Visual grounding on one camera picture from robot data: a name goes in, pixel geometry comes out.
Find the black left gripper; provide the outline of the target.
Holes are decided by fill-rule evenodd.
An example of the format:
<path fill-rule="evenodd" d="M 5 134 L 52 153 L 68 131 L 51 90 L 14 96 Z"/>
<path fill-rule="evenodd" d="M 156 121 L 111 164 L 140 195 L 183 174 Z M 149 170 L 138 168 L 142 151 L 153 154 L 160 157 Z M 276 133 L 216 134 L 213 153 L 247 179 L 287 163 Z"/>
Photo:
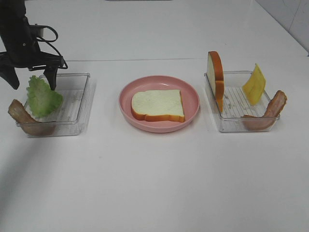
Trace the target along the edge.
<path fill-rule="evenodd" d="M 56 88 L 58 68 L 67 69 L 66 61 L 51 43 L 58 39 L 55 29 L 46 25 L 31 25 L 26 17 L 23 0 L 0 2 L 0 37 L 6 49 L 1 52 L 0 76 L 13 88 L 19 88 L 16 68 L 43 70 L 50 89 Z"/>

